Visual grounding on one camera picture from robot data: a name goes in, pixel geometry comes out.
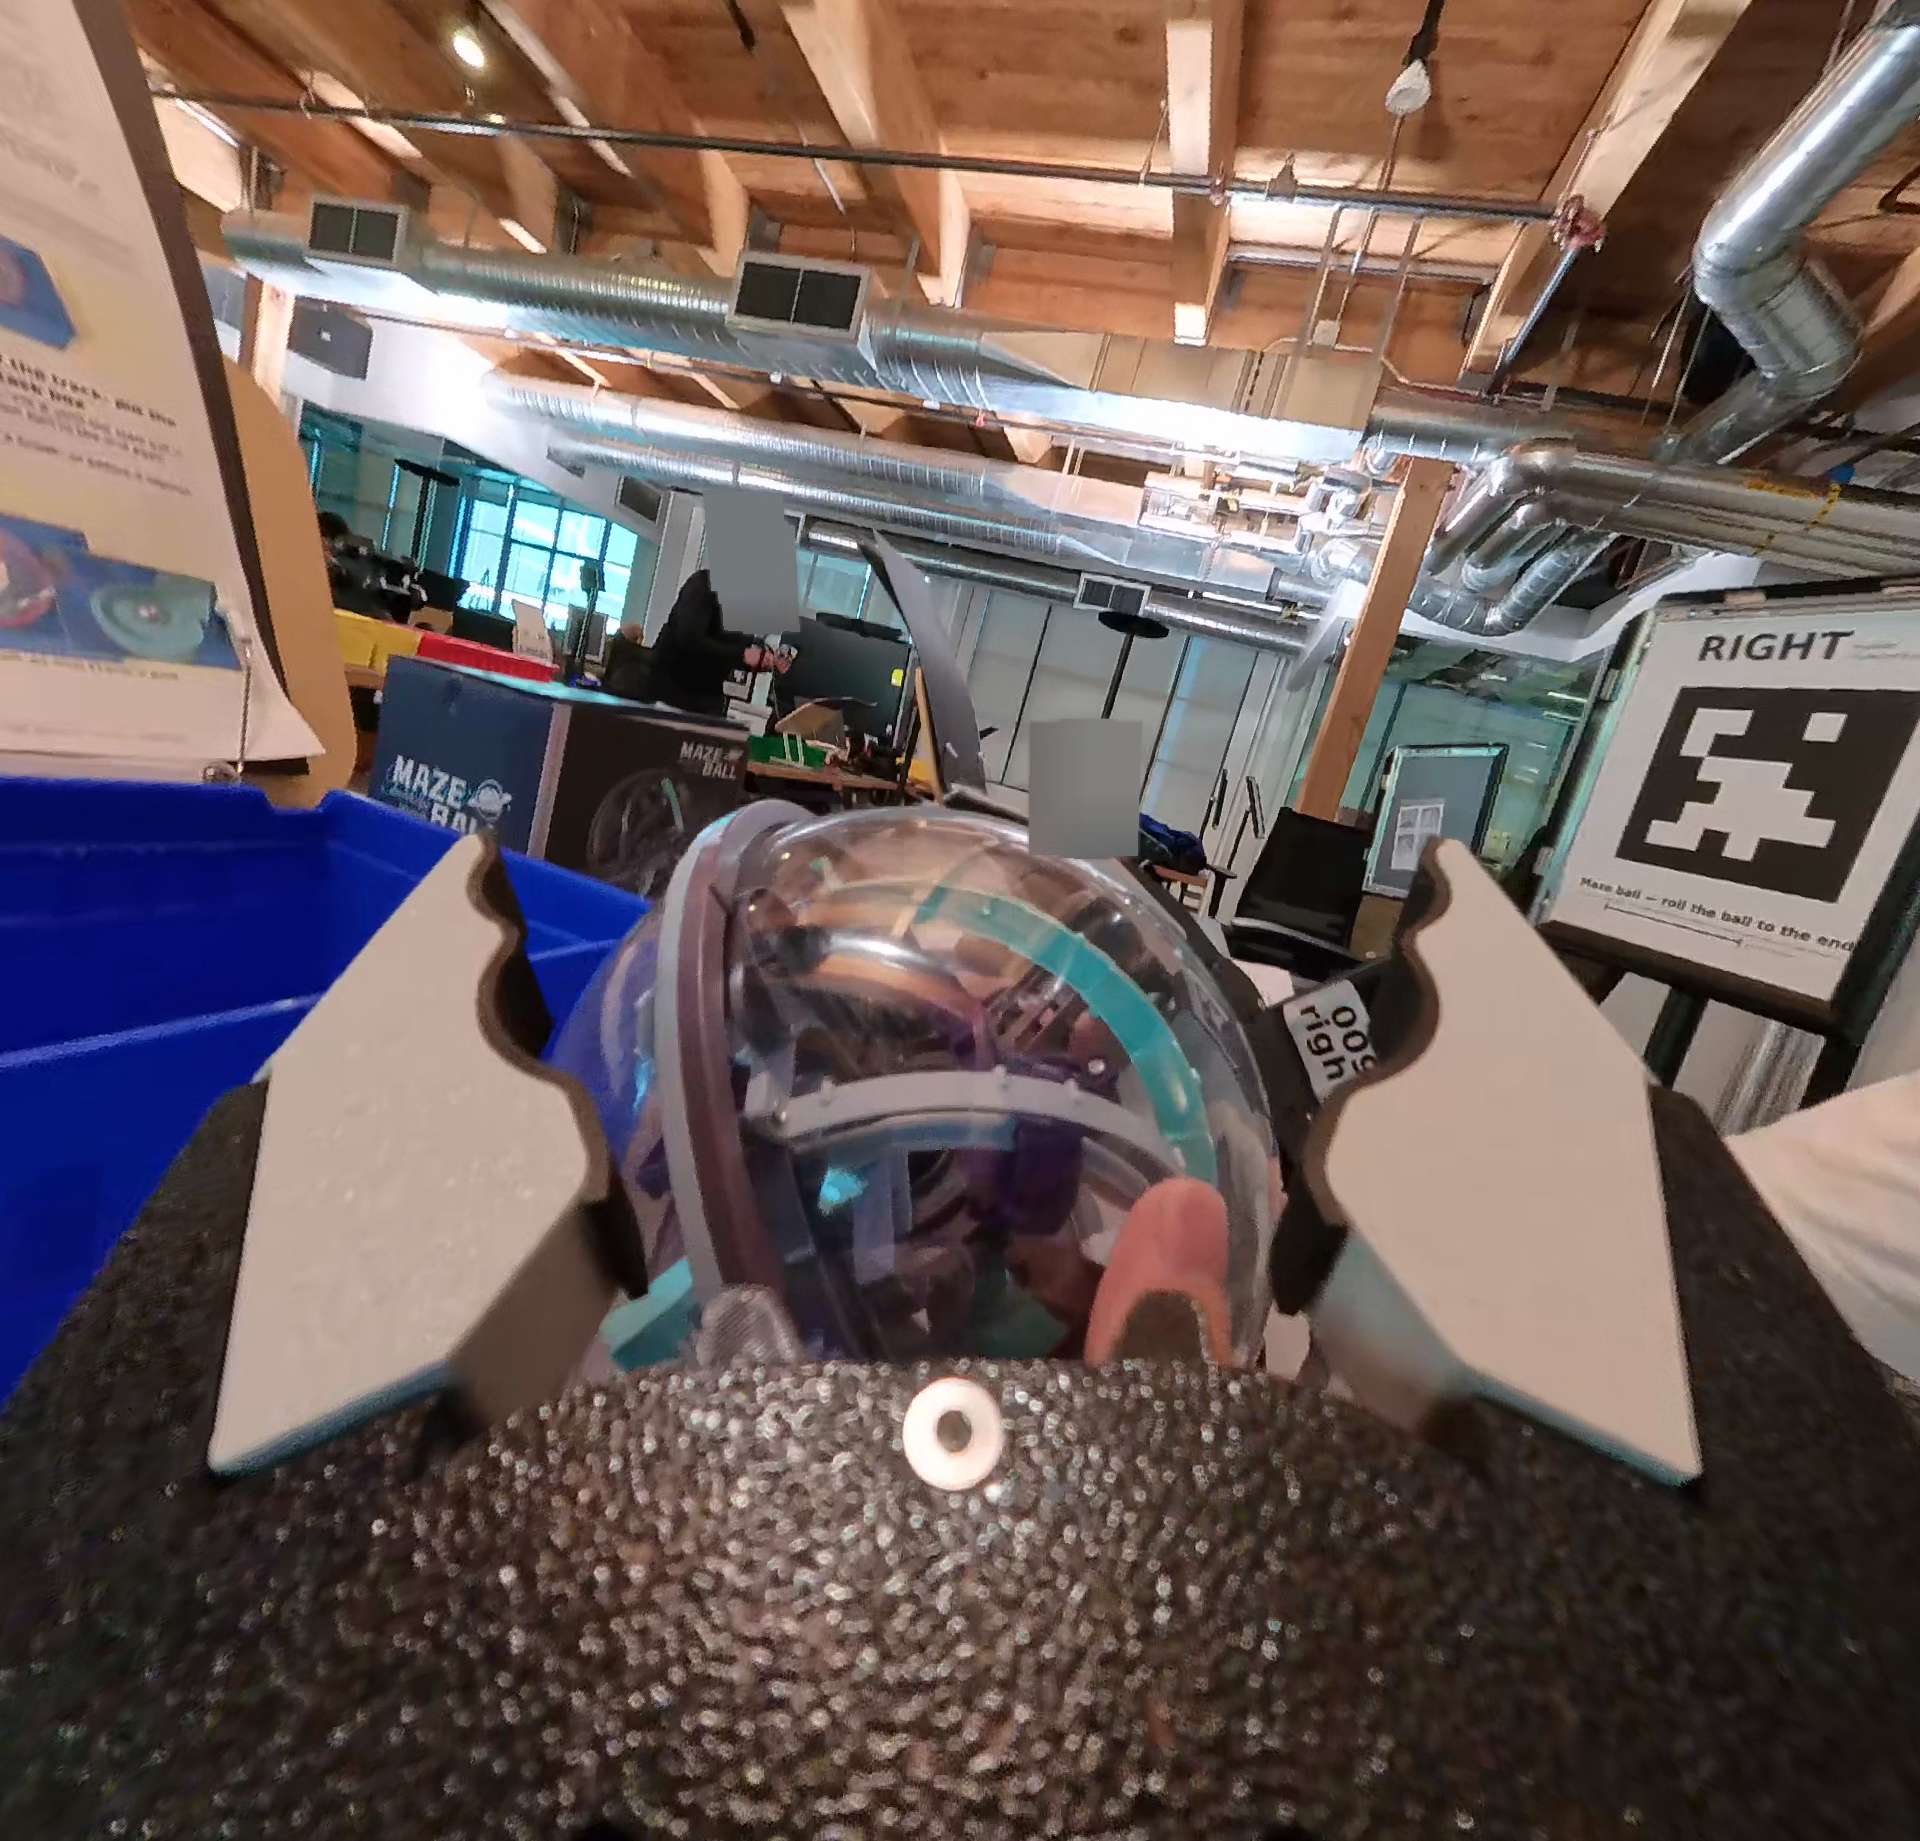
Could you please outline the round silver duct with vents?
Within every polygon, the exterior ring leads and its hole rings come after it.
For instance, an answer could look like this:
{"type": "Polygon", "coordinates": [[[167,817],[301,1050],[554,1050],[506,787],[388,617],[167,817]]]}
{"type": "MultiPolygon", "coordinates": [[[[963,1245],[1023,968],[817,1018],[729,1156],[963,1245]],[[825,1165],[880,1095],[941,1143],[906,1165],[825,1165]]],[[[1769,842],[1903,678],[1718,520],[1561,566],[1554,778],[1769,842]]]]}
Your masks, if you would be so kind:
{"type": "Polygon", "coordinates": [[[883,295],[867,267],[789,251],[747,247],[729,273],[679,273],[445,243],[418,212],[388,202],[314,196],[301,217],[230,212],[223,243],[276,289],[388,318],[636,346],[1211,458],[1344,458],[1382,380],[1375,355],[1309,362],[972,318],[883,295]]]}

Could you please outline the dark maze ball box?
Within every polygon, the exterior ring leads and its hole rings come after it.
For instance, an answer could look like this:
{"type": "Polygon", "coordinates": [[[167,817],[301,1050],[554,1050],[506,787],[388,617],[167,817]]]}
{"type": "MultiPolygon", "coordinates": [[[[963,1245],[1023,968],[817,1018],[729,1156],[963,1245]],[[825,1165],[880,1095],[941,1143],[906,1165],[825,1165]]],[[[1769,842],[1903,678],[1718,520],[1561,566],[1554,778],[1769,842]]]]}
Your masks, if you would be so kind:
{"type": "Polygon", "coordinates": [[[659,903],[743,778],[743,727],[390,655],[369,800],[659,903]]]}

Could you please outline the black sign stand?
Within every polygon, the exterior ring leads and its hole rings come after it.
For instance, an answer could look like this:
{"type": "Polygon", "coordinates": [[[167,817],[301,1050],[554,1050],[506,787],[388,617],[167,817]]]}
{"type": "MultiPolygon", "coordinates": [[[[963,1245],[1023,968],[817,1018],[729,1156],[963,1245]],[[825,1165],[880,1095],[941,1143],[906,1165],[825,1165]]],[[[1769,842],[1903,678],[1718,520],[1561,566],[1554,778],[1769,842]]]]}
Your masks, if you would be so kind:
{"type": "Polygon", "coordinates": [[[1567,953],[1563,966],[1646,1060],[1646,1071],[1687,1095],[1728,1138],[1840,1095],[1862,1063],[1862,1042],[1820,1038],[1611,959],[1567,953]]]}

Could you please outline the black computer monitor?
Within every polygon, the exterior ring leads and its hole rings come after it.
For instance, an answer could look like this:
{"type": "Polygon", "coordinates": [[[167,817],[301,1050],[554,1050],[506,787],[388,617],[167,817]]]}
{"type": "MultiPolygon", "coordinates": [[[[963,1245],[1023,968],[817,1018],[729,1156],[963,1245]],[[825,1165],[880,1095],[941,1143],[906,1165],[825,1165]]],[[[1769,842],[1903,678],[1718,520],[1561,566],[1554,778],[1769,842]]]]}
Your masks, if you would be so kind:
{"type": "Polygon", "coordinates": [[[848,617],[801,617],[787,632],[793,646],[789,668],[779,678],[779,705],[843,705],[848,727],[898,744],[906,684],[912,684],[912,640],[875,623],[848,617]]]}

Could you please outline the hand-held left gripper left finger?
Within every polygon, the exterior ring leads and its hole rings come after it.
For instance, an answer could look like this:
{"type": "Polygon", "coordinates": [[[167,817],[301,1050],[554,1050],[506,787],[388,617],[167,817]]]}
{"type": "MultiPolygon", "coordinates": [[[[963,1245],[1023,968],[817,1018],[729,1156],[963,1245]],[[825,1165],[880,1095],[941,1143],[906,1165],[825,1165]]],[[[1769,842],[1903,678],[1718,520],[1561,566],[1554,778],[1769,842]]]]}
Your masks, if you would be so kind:
{"type": "Polygon", "coordinates": [[[265,1063],[216,1474],[445,1397],[558,1397],[646,1234],[554,1032],[502,848],[460,837],[265,1063]]]}

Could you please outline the person's right hand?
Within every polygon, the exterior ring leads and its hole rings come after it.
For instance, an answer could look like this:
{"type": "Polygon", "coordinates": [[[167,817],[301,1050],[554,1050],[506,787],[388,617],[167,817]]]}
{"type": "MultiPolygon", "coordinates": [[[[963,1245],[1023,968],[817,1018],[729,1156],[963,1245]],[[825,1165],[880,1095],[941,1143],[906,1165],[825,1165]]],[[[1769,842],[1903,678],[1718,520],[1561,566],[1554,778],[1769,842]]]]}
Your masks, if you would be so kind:
{"type": "Polygon", "coordinates": [[[1227,1368],[1233,1227],[1226,1198],[1204,1182],[1161,1182],[1125,1213],[1093,1295],[1084,1357],[1111,1365],[1216,1365],[1227,1368]]]}

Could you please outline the wooden post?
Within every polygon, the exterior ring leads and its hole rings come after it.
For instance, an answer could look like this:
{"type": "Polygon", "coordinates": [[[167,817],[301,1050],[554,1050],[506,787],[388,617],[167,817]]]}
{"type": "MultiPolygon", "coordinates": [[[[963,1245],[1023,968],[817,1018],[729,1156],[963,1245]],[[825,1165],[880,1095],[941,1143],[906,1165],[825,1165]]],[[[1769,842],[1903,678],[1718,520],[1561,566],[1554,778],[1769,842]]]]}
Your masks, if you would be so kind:
{"type": "Polygon", "coordinates": [[[1428,539],[1437,523],[1437,512],[1451,491],[1451,462],[1415,455],[1397,471],[1397,505],[1387,513],[1387,530],[1378,539],[1378,564],[1364,585],[1364,602],[1350,632],[1339,673],[1331,684],[1319,732],[1309,744],[1309,761],[1296,787],[1292,808],[1309,821],[1339,821],[1339,800],[1350,789],[1372,711],[1378,705],[1378,686],[1387,660],[1397,652],[1397,637],[1415,597],[1415,585],[1428,564],[1428,539]]]}

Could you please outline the person's right forearm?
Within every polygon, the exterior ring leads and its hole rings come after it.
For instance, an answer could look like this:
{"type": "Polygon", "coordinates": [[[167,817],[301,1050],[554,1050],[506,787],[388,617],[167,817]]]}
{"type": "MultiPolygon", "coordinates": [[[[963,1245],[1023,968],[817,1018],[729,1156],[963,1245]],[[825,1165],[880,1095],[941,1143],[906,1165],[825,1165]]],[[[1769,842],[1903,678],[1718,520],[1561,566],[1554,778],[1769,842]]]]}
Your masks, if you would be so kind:
{"type": "Polygon", "coordinates": [[[1813,1279],[1885,1368],[1920,1372],[1920,1077],[1728,1138],[1813,1279]]]}

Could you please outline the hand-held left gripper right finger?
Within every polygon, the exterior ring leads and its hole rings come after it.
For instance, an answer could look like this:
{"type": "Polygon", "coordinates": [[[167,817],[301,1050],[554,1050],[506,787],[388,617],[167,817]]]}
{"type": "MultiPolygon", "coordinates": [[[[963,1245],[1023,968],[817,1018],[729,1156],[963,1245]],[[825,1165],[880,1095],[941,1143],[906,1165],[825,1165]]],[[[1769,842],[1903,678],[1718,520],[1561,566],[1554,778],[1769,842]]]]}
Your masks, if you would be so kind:
{"type": "Polygon", "coordinates": [[[1372,1068],[1283,1148],[1272,1300],[1356,1409],[1473,1405],[1662,1486],[1703,1474],[1651,1077],[1456,842],[1378,966],[1372,1068]]]}

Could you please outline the clear plastic maze ball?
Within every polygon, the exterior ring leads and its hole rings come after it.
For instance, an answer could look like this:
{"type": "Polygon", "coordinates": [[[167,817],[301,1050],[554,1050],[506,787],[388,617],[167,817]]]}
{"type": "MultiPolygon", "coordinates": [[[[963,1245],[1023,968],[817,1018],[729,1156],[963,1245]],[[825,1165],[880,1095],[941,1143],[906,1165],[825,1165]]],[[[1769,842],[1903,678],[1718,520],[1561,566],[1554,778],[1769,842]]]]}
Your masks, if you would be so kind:
{"type": "Polygon", "coordinates": [[[763,1288],[805,1360],[1079,1360],[1125,1213],[1226,1202],[1242,1365],[1272,1316],[1265,997],[1125,861],[948,808],[710,823],[552,1060],[588,1088],[650,1288],[622,1372],[763,1288]]]}

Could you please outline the printed instruction sheet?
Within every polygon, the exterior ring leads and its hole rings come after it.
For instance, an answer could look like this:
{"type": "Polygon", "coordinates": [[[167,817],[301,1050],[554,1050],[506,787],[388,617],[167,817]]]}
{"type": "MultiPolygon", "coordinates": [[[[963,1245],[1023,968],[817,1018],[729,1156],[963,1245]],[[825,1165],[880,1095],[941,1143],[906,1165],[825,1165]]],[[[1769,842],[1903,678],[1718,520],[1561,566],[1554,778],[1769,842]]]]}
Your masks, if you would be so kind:
{"type": "Polygon", "coordinates": [[[0,270],[4,753],[314,761],[201,259],[116,0],[0,0],[0,270]]]}

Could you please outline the red storage bin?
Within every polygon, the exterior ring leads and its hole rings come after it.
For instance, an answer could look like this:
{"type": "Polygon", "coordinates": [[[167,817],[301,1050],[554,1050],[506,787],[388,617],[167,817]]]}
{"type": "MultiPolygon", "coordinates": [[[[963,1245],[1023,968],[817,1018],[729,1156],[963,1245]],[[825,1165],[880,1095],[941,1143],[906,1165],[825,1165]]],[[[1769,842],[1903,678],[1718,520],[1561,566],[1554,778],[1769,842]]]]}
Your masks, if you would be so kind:
{"type": "Polygon", "coordinates": [[[471,645],[444,632],[418,632],[418,660],[434,660],[445,668],[520,678],[520,684],[554,684],[558,664],[552,655],[530,655],[495,645],[471,645]]]}

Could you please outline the blue plastic bin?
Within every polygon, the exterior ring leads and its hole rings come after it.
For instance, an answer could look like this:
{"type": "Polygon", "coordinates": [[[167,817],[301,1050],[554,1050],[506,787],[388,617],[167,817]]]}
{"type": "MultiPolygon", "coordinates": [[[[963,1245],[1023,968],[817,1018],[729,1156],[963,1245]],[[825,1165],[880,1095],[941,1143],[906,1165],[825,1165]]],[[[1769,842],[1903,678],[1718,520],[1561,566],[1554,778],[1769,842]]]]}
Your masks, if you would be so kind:
{"type": "MultiPolygon", "coordinates": [[[[454,842],[347,792],[4,778],[10,1416],[181,1409],[205,1455],[265,1063],[454,842]]],[[[641,903],[502,860],[558,1029],[641,903]]]]}

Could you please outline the framed black white tag sign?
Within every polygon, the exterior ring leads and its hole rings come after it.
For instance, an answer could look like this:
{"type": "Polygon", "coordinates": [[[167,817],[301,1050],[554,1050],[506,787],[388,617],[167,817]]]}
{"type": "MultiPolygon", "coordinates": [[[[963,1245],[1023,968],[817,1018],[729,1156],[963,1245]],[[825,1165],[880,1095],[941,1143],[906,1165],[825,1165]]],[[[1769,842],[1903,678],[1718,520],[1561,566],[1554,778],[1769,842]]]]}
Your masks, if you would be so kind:
{"type": "Polygon", "coordinates": [[[1862,1042],[1914,941],[1914,579],[1643,613],[1554,808],[1561,953],[1862,1042]]]}

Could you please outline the silver duct elbow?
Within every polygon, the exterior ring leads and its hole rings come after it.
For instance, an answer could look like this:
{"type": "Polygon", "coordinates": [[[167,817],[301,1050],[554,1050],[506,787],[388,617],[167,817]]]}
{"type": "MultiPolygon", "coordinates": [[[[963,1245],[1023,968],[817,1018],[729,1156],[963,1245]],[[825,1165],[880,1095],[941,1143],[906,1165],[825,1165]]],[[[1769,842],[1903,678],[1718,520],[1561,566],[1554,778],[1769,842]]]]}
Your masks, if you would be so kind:
{"type": "Polygon", "coordinates": [[[1804,241],[1914,107],[1920,0],[1889,0],[1703,225],[1691,293],[1751,367],[1659,443],[1662,462],[1728,462],[1850,377],[1862,318],[1804,241]]]}

